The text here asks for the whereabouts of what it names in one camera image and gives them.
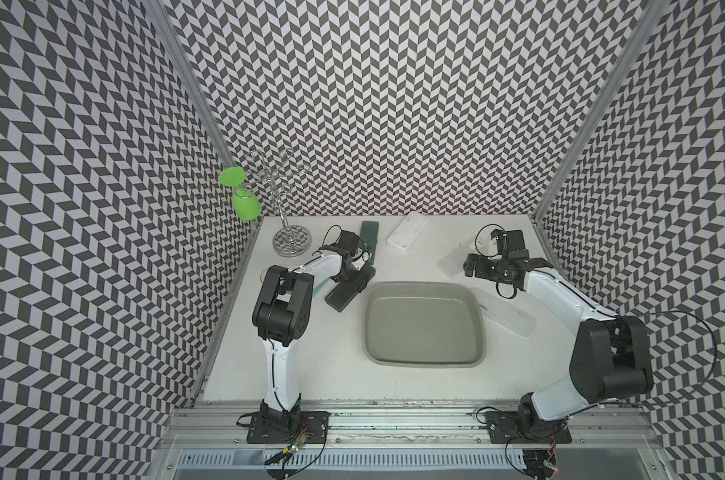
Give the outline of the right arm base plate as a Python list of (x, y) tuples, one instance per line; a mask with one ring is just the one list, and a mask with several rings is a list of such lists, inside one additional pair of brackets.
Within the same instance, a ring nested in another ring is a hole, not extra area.
[(573, 436), (566, 420), (543, 421), (538, 417), (519, 419), (513, 412), (490, 410), (483, 413), (492, 444), (508, 441), (571, 444)]

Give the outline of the dark green pencil case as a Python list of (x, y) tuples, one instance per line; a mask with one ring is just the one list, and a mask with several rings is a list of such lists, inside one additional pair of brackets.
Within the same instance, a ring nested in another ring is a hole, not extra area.
[(378, 221), (370, 220), (363, 221), (362, 226), (360, 226), (360, 241), (364, 243), (364, 250), (368, 254), (367, 263), (370, 265), (375, 263), (379, 242), (379, 228), (380, 223)]

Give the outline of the clear frosted pencil case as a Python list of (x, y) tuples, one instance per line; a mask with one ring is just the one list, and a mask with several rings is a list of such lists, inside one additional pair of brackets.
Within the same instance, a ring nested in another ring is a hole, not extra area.
[(533, 316), (482, 289), (471, 288), (470, 292), (476, 297), (486, 320), (522, 338), (528, 338), (533, 334), (537, 325), (537, 320)]

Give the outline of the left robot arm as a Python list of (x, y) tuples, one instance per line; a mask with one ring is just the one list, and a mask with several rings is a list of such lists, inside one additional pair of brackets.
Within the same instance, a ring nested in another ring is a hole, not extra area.
[(328, 280), (336, 283), (326, 304), (342, 312), (376, 275), (372, 259), (365, 244), (353, 250), (334, 244), (314, 252), (305, 264), (273, 265), (264, 272), (252, 324), (266, 350), (268, 383), (258, 414), (266, 426), (286, 433), (298, 430), (302, 413), (294, 348), (308, 329), (316, 286)]

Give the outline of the black pencil case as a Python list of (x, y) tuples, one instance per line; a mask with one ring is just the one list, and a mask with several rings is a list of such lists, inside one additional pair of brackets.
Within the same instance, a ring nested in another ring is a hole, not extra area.
[(376, 276), (376, 269), (370, 265), (364, 266), (352, 280), (340, 282), (325, 298), (326, 304), (343, 312), (358, 294), (362, 293)]

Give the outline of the clear pencil case with label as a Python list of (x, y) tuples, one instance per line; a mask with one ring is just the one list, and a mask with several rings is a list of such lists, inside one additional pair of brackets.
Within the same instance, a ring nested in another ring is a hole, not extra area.
[(488, 252), (488, 240), (481, 238), (478, 242), (469, 239), (461, 243), (457, 248), (452, 250), (448, 255), (437, 262), (437, 268), (449, 279), (454, 279), (464, 274), (464, 263), (470, 254), (477, 254), (477, 247), (481, 248), (481, 253)]

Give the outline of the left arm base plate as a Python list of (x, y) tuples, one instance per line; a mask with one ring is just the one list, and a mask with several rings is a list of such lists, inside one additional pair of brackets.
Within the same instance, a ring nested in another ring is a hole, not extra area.
[(257, 413), (246, 432), (246, 443), (266, 445), (288, 445), (298, 436), (306, 435), (306, 443), (323, 444), (328, 437), (328, 411), (309, 411), (299, 414)]

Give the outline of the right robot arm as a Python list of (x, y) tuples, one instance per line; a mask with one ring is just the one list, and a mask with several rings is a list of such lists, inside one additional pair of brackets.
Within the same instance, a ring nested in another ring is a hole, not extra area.
[(520, 253), (491, 259), (471, 253), (468, 277), (514, 287), (542, 303), (575, 334), (568, 375), (524, 395), (516, 416), (526, 440), (546, 439), (564, 430), (570, 416), (607, 400), (650, 392), (654, 386), (650, 338), (635, 316), (622, 316), (570, 284), (543, 258)]

